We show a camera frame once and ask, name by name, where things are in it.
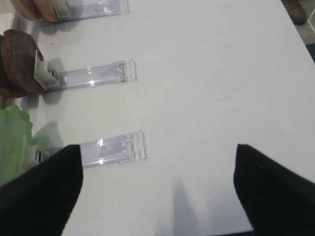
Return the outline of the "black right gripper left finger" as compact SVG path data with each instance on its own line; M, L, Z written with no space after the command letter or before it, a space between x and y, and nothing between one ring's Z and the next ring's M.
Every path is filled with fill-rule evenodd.
M2 236L60 236L83 185L79 145L68 145L0 188Z

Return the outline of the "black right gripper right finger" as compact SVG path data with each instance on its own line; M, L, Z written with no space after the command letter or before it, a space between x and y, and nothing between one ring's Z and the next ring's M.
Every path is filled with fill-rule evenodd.
M315 184L249 145L238 145L233 183L257 236L313 236Z

